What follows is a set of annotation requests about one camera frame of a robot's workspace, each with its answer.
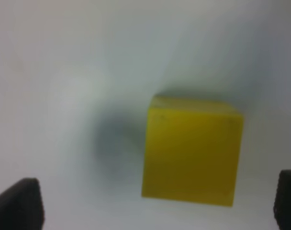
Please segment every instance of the cube top face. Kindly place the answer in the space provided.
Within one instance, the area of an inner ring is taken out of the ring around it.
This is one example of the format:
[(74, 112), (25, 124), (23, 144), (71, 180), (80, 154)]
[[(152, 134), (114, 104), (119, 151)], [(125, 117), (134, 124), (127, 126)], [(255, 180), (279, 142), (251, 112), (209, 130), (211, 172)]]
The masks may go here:
[(180, 99), (184, 105), (157, 106), (155, 100), (148, 113), (142, 195), (231, 206), (243, 117), (223, 103)]

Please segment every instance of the cube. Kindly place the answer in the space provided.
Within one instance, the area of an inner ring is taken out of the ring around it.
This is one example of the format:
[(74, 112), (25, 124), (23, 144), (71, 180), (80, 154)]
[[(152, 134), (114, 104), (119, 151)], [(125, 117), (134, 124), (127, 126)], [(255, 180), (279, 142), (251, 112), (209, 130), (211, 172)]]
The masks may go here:
[(243, 123), (226, 103), (155, 97), (142, 196), (232, 206)]

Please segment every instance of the yellow cube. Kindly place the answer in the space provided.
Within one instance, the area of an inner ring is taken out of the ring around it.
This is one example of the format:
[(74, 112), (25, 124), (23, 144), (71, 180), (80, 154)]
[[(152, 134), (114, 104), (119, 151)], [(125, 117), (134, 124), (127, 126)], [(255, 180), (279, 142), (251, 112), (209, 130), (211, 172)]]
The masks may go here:
[(226, 103), (155, 97), (142, 196), (232, 206), (243, 122)]

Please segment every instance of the white background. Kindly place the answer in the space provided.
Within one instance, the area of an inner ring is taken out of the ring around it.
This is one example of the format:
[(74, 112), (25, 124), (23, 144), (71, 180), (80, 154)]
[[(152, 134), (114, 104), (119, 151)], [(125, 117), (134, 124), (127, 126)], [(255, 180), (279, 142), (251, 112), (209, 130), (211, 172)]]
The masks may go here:
[[(233, 208), (142, 199), (156, 93), (246, 123)], [(45, 230), (277, 230), (291, 168), (291, 0), (0, 0), (0, 192), (37, 177)]]

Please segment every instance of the black object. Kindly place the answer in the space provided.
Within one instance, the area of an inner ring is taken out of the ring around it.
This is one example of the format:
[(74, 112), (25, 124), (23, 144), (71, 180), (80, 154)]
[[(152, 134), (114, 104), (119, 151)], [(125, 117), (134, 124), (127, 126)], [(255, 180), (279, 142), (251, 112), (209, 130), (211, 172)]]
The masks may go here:
[(0, 230), (41, 230), (44, 220), (37, 179), (22, 179), (0, 195)]
[(291, 170), (280, 172), (273, 211), (280, 229), (291, 230)]

